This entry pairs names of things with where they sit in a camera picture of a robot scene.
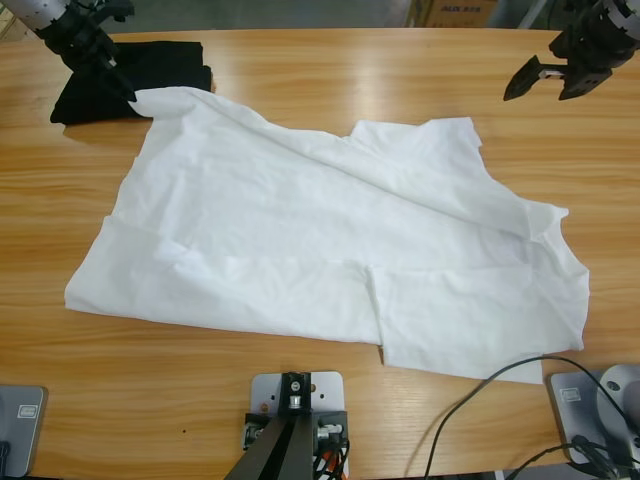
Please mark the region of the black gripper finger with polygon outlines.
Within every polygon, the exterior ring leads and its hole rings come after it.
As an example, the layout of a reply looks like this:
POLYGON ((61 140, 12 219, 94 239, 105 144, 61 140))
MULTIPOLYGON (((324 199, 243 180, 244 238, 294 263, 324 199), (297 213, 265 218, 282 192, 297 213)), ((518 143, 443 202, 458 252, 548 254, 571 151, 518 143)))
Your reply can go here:
POLYGON ((510 101, 525 95, 540 79, 542 64, 538 57, 531 57, 511 78, 506 86, 503 100, 510 101))
POLYGON ((584 96, 612 75, 611 69, 601 71, 575 71, 567 73, 559 100, 570 100, 584 96))
POLYGON ((108 65, 107 84, 112 93, 128 102, 135 102, 135 89, 129 79, 122 73, 116 60, 110 59, 108 65))
POLYGON ((102 85, 113 95, 126 101, 131 100, 131 82, 122 73, 117 63, 100 63, 98 78, 102 85))

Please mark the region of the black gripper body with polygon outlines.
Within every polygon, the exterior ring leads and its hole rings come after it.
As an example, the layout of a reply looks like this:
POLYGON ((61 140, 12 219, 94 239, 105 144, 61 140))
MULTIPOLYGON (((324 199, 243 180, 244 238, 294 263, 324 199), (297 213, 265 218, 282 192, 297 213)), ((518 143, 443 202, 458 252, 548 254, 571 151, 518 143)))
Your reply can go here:
POLYGON ((543 79, 563 79, 571 70, 615 69, 639 50, 638 1, 562 1, 572 20, 550 43, 565 65, 543 65, 543 79))
POLYGON ((73 71, 110 70, 116 65, 114 42, 92 14, 79 9, 64 9, 35 34, 73 71))

